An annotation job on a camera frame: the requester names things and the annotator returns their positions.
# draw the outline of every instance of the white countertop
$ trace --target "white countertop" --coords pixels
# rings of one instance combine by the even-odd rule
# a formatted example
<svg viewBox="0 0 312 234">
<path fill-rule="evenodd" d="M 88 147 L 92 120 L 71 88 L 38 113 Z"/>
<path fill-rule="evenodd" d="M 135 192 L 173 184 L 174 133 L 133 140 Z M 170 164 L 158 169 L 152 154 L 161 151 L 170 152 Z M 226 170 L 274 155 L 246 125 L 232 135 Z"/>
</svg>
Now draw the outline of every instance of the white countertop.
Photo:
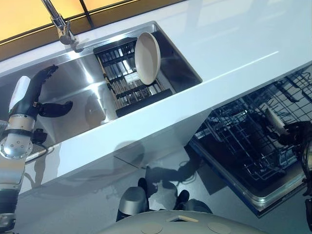
<svg viewBox="0 0 312 234">
<path fill-rule="evenodd" d="M 92 41 L 155 20 L 203 82 L 62 142 L 59 158 L 46 159 L 45 170 L 57 170 L 42 182 L 310 62 L 311 9 L 311 0 L 188 0 L 78 35 L 79 41 Z M 58 41 L 10 58 L 0 62 L 0 74 L 63 50 Z M 34 163 L 26 172 L 34 173 Z M 30 188 L 24 180 L 22 192 Z"/>
</svg>

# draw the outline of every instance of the dishwasher rack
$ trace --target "dishwasher rack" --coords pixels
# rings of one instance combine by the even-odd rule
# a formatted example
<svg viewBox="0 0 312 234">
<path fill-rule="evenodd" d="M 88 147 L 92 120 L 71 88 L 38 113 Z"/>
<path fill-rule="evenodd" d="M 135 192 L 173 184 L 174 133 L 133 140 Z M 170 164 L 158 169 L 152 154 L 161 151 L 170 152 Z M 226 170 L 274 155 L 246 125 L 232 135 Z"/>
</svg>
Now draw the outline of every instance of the dishwasher rack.
<svg viewBox="0 0 312 234">
<path fill-rule="evenodd" d="M 312 65 L 211 112 L 196 133 L 212 134 L 233 154 L 234 167 L 266 181 L 297 162 L 293 146 L 278 143 L 265 115 L 270 108 L 285 124 L 312 119 Z"/>
<path fill-rule="evenodd" d="M 165 87 L 159 77 L 150 85 L 139 79 L 134 58 L 136 41 L 137 38 L 125 38 L 94 49 L 118 117 L 173 94 L 173 89 Z"/>
</svg>

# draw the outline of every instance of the stainless steel sink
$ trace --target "stainless steel sink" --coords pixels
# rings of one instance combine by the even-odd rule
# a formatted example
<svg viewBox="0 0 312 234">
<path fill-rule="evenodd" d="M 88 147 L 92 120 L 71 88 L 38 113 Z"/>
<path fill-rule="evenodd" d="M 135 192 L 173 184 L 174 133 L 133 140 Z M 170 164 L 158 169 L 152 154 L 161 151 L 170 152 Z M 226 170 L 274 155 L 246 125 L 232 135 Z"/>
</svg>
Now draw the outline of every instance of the stainless steel sink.
<svg viewBox="0 0 312 234">
<path fill-rule="evenodd" d="M 63 117 L 38 117 L 35 127 L 43 128 L 48 134 L 46 146 L 52 146 L 113 121 L 117 118 L 116 103 L 106 85 L 93 49 L 127 37 L 137 38 L 142 32 L 153 33 L 156 37 L 162 57 L 158 77 L 169 82 L 173 94 L 201 83 L 200 77 L 160 27 L 155 22 L 150 22 L 92 42 L 80 53 L 71 51 L 49 55 L 6 74 L 0 74 L 0 119 L 8 120 L 10 98 L 21 76 L 32 77 L 39 70 L 55 64 L 59 69 L 43 85 L 39 101 L 63 104 L 71 100 L 74 105 L 70 113 Z"/>
</svg>

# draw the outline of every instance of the chrome faucet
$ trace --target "chrome faucet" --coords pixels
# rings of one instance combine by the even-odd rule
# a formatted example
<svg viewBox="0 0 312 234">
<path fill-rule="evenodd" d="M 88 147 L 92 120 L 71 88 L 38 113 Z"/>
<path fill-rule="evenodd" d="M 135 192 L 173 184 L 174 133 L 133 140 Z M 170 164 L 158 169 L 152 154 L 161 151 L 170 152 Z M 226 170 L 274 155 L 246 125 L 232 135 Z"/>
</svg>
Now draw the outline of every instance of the chrome faucet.
<svg viewBox="0 0 312 234">
<path fill-rule="evenodd" d="M 70 21 L 68 20 L 65 23 L 61 14 L 59 14 L 50 0 L 41 0 L 45 7 L 47 8 L 48 12 L 51 15 L 51 20 L 55 27 L 58 30 L 58 37 L 60 42 L 64 45 L 73 45 L 76 42 L 76 39 L 73 33 L 70 30 Z"/>
</svg>

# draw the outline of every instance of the dishwasher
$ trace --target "dishwasher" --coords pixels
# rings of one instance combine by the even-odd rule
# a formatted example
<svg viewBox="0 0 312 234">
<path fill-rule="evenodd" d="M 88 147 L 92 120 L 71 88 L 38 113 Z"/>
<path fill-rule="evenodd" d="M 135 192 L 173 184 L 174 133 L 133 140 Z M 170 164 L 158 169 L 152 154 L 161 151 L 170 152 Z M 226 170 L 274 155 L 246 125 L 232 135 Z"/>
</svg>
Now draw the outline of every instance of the dishwasher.
<svg viewBox="0 0 312 234">
<path fill-rule="evenodd" d="M 285 124 L 312 119 L 312 64 L 211 111 L 189 145 L 258 217 L 305 187 L 295 146 L 281 145 L 270 109 Z"/>
</svg>

